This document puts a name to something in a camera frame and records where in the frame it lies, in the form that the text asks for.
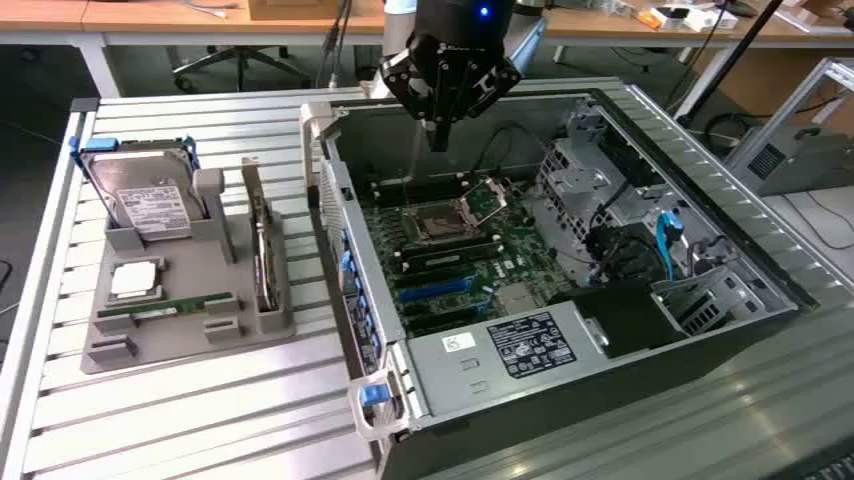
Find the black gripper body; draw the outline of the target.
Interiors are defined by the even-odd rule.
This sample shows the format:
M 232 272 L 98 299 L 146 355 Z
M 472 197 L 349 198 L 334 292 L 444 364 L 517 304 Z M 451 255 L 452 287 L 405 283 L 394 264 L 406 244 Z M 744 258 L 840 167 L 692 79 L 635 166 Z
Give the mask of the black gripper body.
M 416 64 L 437 63 L 441 44 L 489 59 L 504 54 L 513 1 L 417 0 L 406 49 Z

